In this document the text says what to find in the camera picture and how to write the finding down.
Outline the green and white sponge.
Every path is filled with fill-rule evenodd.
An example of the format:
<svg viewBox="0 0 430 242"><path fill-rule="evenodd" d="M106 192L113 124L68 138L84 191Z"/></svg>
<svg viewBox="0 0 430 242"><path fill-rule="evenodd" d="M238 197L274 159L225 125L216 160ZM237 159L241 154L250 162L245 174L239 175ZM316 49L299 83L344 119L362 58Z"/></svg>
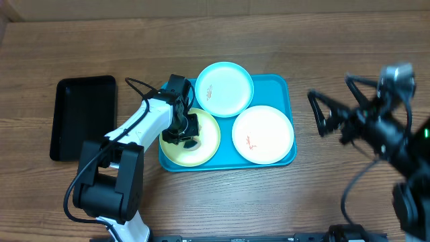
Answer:
<svg viewBox="0 0 430 242"><path fill-rule="evenodd" d="M193 139L185 141L183 148L185 150L194 151L194 150L198 149L200 146L201 146L201 142L198 139L193 138Z"/></svg>

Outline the yellow-green plate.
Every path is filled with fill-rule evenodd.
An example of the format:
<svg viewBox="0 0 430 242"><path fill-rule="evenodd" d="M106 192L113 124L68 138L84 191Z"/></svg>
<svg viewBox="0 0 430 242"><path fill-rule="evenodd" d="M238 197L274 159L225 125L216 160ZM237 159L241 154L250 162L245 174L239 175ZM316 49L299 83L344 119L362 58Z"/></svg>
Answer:
<svg viewBox="0 0 430 242"><path fill-rule="evenodd" d="M198 116L199 135L193 138L201 142L201 146L189 151L183 148L184 142L178 145L166 143L160 138L160 146L163 154L173 163L182 167L195 167L209 161L220 146L220 127L215 118L206 111L199 108L191 108L190 114Z"/></svg>

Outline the light blue plate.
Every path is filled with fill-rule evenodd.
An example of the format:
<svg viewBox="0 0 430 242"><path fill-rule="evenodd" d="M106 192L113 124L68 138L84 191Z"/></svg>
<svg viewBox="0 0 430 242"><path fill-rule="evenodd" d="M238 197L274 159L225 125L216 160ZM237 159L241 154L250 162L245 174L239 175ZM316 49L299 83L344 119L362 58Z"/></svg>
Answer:
<svg viewBox="0 0 430 242"><path fill-rule="evenodd" d="M239 115L251 104L254 82L242 66L218 62L207 66L196 79L196 98L202 109L219 118Z"/></svg>

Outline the white plate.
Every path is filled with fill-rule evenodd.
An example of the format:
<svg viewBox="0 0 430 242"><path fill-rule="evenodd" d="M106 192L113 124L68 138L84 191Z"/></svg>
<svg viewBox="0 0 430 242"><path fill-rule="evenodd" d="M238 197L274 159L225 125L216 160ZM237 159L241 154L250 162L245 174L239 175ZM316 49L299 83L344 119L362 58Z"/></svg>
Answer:
<svg viewBox="0 0 430 242"><path fill-rule="evenodd" d="M292 150L294 129L287 116L271 106L253 106L239 114L232 125L232 141L246 160L269 165Z"/></svg>

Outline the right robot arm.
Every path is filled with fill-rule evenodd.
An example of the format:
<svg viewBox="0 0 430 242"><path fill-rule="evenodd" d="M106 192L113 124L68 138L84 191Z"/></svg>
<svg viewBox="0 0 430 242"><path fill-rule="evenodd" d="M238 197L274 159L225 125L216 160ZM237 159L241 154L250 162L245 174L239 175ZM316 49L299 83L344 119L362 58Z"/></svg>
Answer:
<svg viewBox="0 0 430 242"><path fill-rule="evenodd" d="M415 94L412 74L385 74L379 81L348 75L345 82L358 102L356 108L311 90L308 100L318 133L341 131L340 143L360 138L367 142L377 160L391 164L405 181L393 188L393 207L401 229L409 236L429 240L429 144L425 124L411 133L410 100Z"/></svg>

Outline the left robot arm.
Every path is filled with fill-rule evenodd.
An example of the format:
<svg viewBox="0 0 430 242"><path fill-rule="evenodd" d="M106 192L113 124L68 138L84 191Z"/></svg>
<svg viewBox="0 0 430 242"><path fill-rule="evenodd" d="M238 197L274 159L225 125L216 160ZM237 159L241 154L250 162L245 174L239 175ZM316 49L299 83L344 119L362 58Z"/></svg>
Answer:
<svg viewBox="0 0 430 242"><path fill-rule="evenodd" d="M101 140L85 141L64 195L66 216L103 225L108 241L150 241L151 230L139 213L144 153L158 136L177 145L199 134L198 118L190 113L195 96L188 79L171 75L165 88L141 94L139 109L123 125Z"/></svg>

